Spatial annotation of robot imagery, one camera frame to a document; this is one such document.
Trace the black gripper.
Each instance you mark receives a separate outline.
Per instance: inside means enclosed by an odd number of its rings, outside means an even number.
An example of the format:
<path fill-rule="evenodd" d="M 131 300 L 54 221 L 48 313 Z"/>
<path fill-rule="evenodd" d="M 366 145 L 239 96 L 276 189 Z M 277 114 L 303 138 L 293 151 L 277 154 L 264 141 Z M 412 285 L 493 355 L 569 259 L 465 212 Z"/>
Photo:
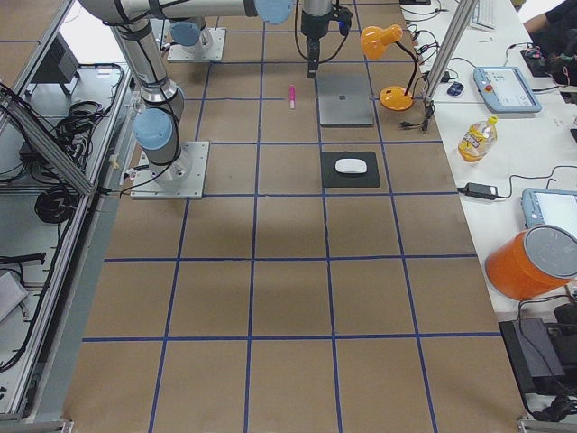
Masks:
<path fill-rule="evenodd" d="M 318 71 L 320 40 L 328 32 L 332 12 L 331 0 L 304 0 L 301 32 L 307 43 L 307 77 L 314 79 Z"/>

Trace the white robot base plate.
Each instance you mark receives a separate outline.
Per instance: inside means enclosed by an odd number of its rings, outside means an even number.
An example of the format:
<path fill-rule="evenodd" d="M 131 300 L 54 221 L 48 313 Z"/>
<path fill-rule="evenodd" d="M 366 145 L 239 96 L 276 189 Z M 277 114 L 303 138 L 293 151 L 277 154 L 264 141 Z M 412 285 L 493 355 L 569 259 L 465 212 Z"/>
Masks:
<path fill-rule="evenodd" d="M 203 197 L 209 142 L 184 142 L 180 156 L 164 171 L 164 167 L 149 163 L 141 151 L 140 164 L 147 165 L 135 175 L 135 186 L 130 190 L 134 199 L 201 199 Z"/>

